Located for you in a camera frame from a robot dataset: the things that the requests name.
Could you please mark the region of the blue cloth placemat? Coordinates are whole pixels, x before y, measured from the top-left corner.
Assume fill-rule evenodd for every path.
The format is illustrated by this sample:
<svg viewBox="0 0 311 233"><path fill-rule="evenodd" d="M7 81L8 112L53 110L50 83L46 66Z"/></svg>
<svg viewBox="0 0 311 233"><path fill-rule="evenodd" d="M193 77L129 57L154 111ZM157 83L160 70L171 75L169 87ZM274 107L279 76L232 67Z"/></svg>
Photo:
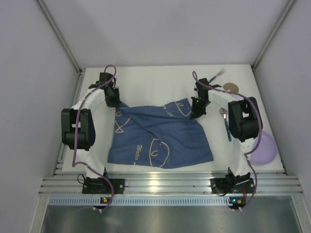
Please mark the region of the blue cloth placemat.
<svg viewBox="0 0 311 233"><path fill-rule="evenodd" d="M129 107L115 112L107 161L112 164L174 169L213 161L201 124L190 117L188 99L163 106Z"/></svg>

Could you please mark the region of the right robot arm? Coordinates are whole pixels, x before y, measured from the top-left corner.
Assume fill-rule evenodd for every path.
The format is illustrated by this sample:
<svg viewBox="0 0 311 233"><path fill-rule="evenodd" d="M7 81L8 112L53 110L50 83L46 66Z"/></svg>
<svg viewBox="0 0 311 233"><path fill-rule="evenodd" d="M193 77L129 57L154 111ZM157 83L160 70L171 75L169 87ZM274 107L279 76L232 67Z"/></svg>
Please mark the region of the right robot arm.
<svg viewBox="0 0 311 233"><path fill-rule="evenodd" d="M207 79L196 80L197 97L192 97L190 118L199 118L206 114L206 108L213 103L228 113L228 131L230 132L233 152L228 170L235 177L249 172L248 155L254 151L254 142L259 142L262 134L262 121L254 97L221 89L219 85L210 85Z"/></svg>

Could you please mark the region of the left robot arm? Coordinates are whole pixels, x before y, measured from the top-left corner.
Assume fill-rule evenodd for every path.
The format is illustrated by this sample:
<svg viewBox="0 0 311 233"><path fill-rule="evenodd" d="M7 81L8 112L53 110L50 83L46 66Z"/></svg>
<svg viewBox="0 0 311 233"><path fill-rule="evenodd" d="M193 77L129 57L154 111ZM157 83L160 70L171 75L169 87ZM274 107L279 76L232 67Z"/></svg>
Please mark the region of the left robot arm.
<svg viewBox="0 0 311 233"><path fill-rule="evenodd" d="M92 149L96 139L92 114L102 103L110 108L121 105L115 73L101 72L80 101L61 111L62 143L73 151L72 167L83 165L87 176L93 179L102 178L105 173L105 166Z"/></svg>

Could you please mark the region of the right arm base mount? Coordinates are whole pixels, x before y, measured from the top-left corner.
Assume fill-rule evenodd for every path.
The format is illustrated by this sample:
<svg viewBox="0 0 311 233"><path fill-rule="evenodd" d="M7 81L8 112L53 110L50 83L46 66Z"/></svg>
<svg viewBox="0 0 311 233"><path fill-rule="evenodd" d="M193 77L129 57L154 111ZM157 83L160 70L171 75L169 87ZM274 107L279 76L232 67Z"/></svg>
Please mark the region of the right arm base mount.
<svg viewBox="0 0 311 233"><path fill-rule="evenodd" d="M255 189L254 180L251 178L250 172L244 175L234 175L230 168L223 178L213 178L210 180L213 194L225 196L227 194L246 194L253 193Z"/></svg>

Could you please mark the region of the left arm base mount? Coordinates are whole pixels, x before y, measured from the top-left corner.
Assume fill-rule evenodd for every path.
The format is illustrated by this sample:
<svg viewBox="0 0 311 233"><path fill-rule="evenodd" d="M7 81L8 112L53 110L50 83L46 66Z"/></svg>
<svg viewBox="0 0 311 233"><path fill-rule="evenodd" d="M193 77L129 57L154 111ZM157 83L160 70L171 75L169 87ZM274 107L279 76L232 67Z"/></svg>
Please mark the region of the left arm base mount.
<svg viewBox="0 0 311 233"><path fill-rule="evenodd" d="M125 179L108 179L113 187L114 194L123 194ZM103 178L86 177L83 183L83 194L112 194L110 184Z"/></svg>

